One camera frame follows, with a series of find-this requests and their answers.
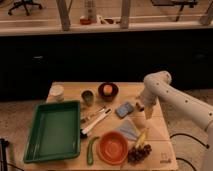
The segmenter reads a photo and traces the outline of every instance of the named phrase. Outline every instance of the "cucumber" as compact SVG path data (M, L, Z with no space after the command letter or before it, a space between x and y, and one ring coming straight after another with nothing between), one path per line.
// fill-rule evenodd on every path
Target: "cucumber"
M93 165L93 152L92 152L92 146L95 142L95 140L97 140L99 137L93 137L90 139L89 141L89 145L87 147L87 164L88 165Z

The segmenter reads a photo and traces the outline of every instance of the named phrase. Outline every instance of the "green plastic tray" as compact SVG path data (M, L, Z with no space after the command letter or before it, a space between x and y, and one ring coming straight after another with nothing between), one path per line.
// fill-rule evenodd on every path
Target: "green plastic tray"
M38 105L24 162L75 158L80 154L80 102L67 101Z

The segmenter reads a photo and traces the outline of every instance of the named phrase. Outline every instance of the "cabinet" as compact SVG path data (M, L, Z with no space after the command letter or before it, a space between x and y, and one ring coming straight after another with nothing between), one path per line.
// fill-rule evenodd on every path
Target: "cabinet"
M53 81L143 81L212 88L212 29L0 37L0 100L46 98Z

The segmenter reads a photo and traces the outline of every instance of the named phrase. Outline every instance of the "wooden table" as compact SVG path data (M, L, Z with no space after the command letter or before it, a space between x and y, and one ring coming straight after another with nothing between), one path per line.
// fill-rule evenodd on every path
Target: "wooden table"
M95 141L93 145L94 164L88 166L86 162L87 146L90 139L81 141L80 156L75 159L67 159L62 161L51 161L39 164L25 164L26 170L177 170L176 157L169 138L167 127L161 111L159 101L154 106L153 116L146 120L144 112L134 110L133 113L119 119L115 114L115 109L126 101L135 105L137 97L142 92L144 85L142 83L116 83L119 87L119 93L113 102L104 102L97 93L100 83L80 83L80 82L54 82L53 85L60 84L64 87L64 100L80 100L81 115L91 114L103 106L112 110L110 115L101 121L93 130L90 137L101 136L103 133L118 127L124 119L131 119L135 126L142 130L144 127L149 128L149 135L146 143L152 147L151 154L140 164L130 165L127 162L122 166L111 166L99 159L96 153ZM86 90L92 90L95 94L95 103L91 107L83 104L81 93ZM48 96L47 102L53 99Z

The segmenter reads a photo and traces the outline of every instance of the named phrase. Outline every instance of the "red bowl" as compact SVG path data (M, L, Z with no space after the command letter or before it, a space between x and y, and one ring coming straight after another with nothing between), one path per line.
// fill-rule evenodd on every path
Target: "red bowl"
M104 94L104 87L106 86L106 85L110 85L110 86L112 86L112 93L111 94L109 94L109 95L105 95ZM112 82L105 82L105 83L102 83L99 87L98 87L98 93L99 93L99 95L100 95L100 97L102 98L102 99L104 99L105 101L107 101L107 102L111 102L111 101L113 101L114 100L114 98L117 96L117 94L118 94L118 86L116 85L116 84L114 84L114 83L112 83Z
M110 131L104 134L97 145L101 160L110 165L122 164L128 155L128 143L122 134Z

